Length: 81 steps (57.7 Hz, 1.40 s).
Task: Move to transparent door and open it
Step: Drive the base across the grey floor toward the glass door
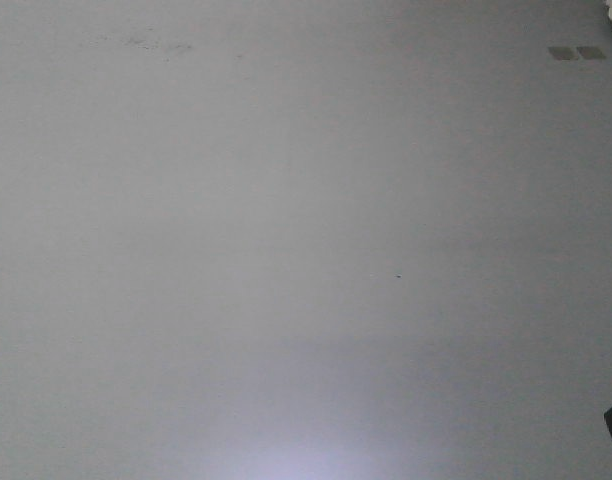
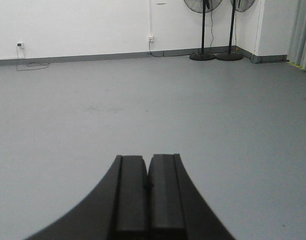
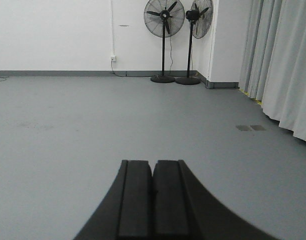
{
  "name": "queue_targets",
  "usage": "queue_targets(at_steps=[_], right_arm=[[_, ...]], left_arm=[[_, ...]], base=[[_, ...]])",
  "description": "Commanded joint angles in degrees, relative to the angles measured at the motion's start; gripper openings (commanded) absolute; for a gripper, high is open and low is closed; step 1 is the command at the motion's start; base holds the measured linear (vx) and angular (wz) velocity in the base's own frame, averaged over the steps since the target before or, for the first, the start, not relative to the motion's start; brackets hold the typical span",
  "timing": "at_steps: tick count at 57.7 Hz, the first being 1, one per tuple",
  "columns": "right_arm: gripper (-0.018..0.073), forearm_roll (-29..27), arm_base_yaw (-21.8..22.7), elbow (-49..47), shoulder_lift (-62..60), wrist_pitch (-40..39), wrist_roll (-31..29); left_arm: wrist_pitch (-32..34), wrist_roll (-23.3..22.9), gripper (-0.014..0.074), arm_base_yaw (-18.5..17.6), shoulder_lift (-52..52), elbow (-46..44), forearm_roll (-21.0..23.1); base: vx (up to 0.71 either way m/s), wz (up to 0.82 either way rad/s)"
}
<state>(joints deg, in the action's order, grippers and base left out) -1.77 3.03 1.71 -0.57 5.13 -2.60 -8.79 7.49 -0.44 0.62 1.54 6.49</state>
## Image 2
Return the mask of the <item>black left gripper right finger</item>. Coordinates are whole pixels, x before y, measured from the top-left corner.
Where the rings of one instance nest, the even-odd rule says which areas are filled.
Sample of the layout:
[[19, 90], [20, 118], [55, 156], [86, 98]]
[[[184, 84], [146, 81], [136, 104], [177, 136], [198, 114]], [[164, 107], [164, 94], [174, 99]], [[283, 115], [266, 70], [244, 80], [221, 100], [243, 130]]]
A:
[[179, 154], [155, 154], [148, 171], [152, 240], [232, 240], [189, 177]]

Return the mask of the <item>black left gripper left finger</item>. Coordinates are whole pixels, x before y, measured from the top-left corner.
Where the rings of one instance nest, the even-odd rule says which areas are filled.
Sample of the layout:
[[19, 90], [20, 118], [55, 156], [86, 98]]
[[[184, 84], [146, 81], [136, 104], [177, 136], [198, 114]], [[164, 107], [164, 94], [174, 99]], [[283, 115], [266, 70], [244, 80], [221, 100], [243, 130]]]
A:
[[117, 155], [94, 189], [30, 240], [147, 240], [148, 183], [140, 155]]

